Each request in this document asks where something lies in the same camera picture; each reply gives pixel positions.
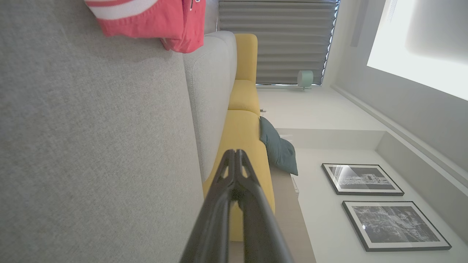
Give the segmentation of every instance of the black picture frame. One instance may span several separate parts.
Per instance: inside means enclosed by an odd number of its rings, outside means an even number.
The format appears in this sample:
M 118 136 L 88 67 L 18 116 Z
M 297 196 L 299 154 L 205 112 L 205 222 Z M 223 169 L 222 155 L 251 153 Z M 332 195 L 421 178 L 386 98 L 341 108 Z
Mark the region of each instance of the black picture frame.
M 340 166 L 361 166 L 368 168 L 377 168 L 381 170 L 381 174 L 389 181 L 394 190 L 365 190 L 365 189 L 348 189 L 343 190 L 339 189 L 336 183 L 333 181 L 333 175 L 330 174 L 330 171 L 327 170 L 327 167 L 330 165 L 340 165 Z M 386 173 L 382 167 L 378 164 L 344 164 L 344 163 L 323 163 L 322 170 L 325 173 L 325 176 L 328 178 L 329 183 L 333 187 L 333 190 L 337 195 L 355 195 L 355 196 L 403 196 L 404 191 L 395 183 L 395 181 Z
M 375 242 L 372 243 L 370 238 L 365 231 L 364 225 L 361 224 L 362 222 L 357 222 L 356 219 L 359 219 L 358 216 L 355 216 L 349 206 L 352 204 L 407 204 L 407 207 L 412 207 L 413 210 L 419 215 L 420 219 L 424 221 L 425 226 L 427 229 L 432 231 L 432 234 L 439 240 L 439 241 L 431 241 L 431 242 Z M 439 232 L 439 230 L 432 224 L 432 222 L 424 215 L 424 213 L 419 209 L 419 207 L 412 201 L 343 201 L 342 202 L 343 208 L 346 211 L 348 219 L 350 220 L 354 231 L 359 237 L 361 244 L 363 245 L 364 249 L 367 252 L 393 252 L 393 251 L 429 251 L 429 250 L 449 250 L 452 248 L 450 243 L 445 239 L 445 237 Z

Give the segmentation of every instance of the gray fabric upholstery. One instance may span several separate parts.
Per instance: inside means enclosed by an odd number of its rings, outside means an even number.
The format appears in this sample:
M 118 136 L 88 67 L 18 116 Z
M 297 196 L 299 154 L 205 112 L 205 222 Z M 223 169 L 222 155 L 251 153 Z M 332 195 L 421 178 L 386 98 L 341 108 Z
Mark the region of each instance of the gray fabric upholstery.
M 0 2 L 0 262 L 178 262 L 203 202 L 181 54 Z
M 203 182 L 213 168 L 229 105 L 228 60 L 227 45 L 216 37 L 205 37 L 202 47 L 183 55 Z
M 237 72 L 237 43 L 235 40 L 235 35 L 233 32 L 229 31 L 217 31 L 206 35 L 207 37 L 216 37 L 224 41 L 227 45 L 227 50 L 229 52 L 229 81 L 230 87 L 234 86 L 235 74 Z

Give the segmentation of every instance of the black and white photograph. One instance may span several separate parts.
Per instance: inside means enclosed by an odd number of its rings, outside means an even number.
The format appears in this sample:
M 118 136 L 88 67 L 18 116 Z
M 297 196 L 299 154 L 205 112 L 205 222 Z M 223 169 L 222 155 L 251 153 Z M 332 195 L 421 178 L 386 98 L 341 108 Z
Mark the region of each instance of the black and white photograph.
M 323 163 L 322 169 L 338 195 L 404 194 L 380 165 Z
M 343 201 L 343 207 L 366 251 L 452 247 L 413 202 Z

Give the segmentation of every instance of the red garment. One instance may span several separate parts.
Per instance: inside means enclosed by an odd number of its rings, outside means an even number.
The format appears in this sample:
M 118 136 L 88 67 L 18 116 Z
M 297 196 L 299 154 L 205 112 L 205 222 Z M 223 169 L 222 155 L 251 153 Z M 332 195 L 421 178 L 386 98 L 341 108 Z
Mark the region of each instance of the red garment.
M 85 0 L 108 36 L 164 38 L 167 50 L 203 45 L 205 0 Z

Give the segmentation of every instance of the dark green pillow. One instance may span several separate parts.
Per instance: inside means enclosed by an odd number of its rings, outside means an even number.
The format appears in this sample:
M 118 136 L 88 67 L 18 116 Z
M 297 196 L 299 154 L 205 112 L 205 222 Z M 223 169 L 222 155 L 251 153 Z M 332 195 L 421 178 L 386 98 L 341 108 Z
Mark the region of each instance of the dark green pillow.
M 260 117 L 260 140 L 266 146 L 270 164 L 290 174 L 298 175 L 294 146 L 280 138 L 273 125 L 264 117 Z

